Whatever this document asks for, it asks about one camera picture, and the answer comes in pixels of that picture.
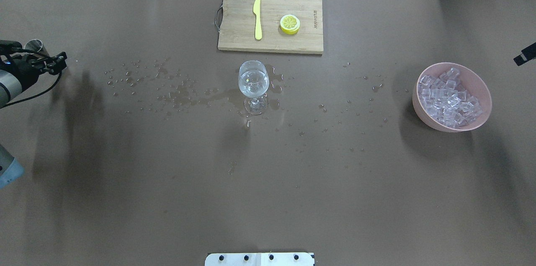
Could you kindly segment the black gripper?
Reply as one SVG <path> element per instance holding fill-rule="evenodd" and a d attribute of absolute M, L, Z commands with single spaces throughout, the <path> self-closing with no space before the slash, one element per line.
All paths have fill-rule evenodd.
<path fill-rule="evenodd" d="M 23 46 L 18 41 L 0 41 L 0 54 L 6 57 L 1 61 L 1 70 L 11 73 L 21 83 L 22 90 L 27 90 L 38 81 L 38 73 L 44 75 L 59 75 L 66 67 L 67 53 L 61 52 L 56 56 L 43 57 L 37 60 L 37 69 L 28 62 L 28 55 L 12 56 L 21 52 Z"/>

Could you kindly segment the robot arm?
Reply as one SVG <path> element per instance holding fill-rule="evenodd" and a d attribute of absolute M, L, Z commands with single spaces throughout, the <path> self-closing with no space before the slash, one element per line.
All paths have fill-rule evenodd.
<path fill-rule="evenodd" d="M 59 83 L 62 72 L 67 68 L 66 52 L 50 55 L 42 41 L 33 39 L 25 45 L 19 41 L 0 41 L 0 107 L 10 107 L 43 96 Z M 56 76 L 47 89 L 18 101 L 14 99 L 34 86 L 41 75 Z"/>

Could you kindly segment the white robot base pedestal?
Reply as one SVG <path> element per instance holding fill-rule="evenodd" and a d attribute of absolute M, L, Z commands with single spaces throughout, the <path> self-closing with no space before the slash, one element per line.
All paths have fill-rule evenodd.
<path fill-rule="evenodd" d="M 266 252 L 266 253 L 211 253 L 205 266 L 315 266 L 313 253 Z"/>

